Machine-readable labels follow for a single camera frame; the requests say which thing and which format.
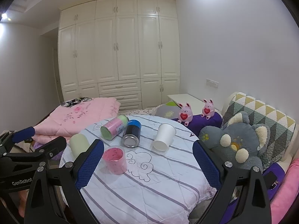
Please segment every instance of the white wall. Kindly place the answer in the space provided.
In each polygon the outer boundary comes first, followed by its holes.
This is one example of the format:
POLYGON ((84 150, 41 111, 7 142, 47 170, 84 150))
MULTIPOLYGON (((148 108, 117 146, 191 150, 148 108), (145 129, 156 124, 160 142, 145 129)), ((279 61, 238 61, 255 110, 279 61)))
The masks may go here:
POLYGON ((59 105, 53 45, 39 30, 0 23, 0 133, 34 126, 59 105))
POLYGON ((281 0, 176 0, 181 93, 241 91, 299 120, 299 28, 281 0), (219 82, 215 89, 206 78, 219 82))

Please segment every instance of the textured blue pad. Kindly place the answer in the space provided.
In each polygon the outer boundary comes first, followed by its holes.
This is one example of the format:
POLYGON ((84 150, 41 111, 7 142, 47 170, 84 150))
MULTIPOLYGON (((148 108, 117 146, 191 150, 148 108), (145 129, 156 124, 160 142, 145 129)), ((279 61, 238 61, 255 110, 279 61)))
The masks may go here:
POLYGON ((220 173, 212 160, 198 142, 193 143, 192 151, 209 184, 219 190, 221 188, 220 173))
POLYGON ((102 158, 103 153, 104 143, 101 140, 98 140, 98 143, 91 151, 91 153, 87 156, 86 160, 78 170, 77 180, 75 182, 78 190, 88 184, 90 178, 92 177, 92 174, 94 173, 99 161, 102 158))
POLYGON ((28 127, 26 129, 15 132, 13 134, 12 141, 14 143, 19 143, 23 140, 29 139, 30 137, 34 136, 34 134, 35 134, 35 129, 33 127, 28 127))

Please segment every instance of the pink quilt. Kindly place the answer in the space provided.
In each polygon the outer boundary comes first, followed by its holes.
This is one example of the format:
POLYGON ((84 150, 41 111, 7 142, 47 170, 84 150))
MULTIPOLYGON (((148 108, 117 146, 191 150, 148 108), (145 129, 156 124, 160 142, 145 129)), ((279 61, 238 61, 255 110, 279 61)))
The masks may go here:
POLYGON ((278 224, 293 204, 299 193, 299 159, 288 168, 283 183, 271 201, 272 224, 278 224))
POLYGON ((48 118, 34 127, 33 139, 40 144, 46 144, 58 136, 69 140, 93 123, 116 117, 119 106, 115 98, 94 98, 70 108, 58 106, 48 118))

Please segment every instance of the white wardrobe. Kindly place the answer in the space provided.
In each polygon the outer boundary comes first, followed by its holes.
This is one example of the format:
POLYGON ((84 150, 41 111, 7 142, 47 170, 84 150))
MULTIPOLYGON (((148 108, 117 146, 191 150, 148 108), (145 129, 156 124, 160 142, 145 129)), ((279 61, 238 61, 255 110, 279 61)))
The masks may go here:
POLYGON ((129 111, 179 93, 175 0, 97 0, 62 10, 58 50, 65 100, 115 97, 129 111))

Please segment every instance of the red heart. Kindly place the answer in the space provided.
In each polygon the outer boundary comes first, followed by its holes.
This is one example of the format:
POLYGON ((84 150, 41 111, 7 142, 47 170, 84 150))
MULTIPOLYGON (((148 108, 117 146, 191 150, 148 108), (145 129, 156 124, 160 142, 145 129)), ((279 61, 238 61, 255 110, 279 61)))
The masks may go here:
POLYGON ((208 109, 208 108, 204 108, 204 112, 205 112, 206 114, 208 114, 208 113, 210 112, 210 109, 208 109))
POLYGON ((185 120, 185 119, 188 118, 188 115, 187 115, 187 114, 183 114, 183 113, 181 113, 181 114, 180 114, 180 117, 182 118, 182 120, 185 120))

